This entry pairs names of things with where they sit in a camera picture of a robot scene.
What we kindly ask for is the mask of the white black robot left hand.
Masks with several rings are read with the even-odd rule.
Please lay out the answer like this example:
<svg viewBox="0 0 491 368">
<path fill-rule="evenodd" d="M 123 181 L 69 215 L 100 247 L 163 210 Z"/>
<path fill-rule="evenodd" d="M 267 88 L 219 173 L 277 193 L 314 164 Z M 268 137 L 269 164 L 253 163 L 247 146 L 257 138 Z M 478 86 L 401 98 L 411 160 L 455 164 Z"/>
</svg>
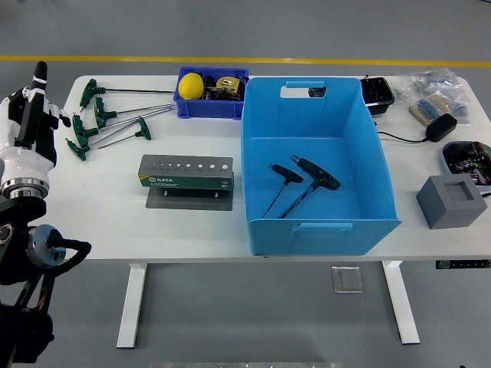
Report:
<svg viewBox="0 0 491 368">
<path fill-rule="evenodd" d="M 1 102 L 3 182 L 21 177 L 47 182 L 56 166 L 54 132 L 71 121 L 46 97 L 47 74 L 47 64 L 38 62 L 31 84 Z"/>
</svg>

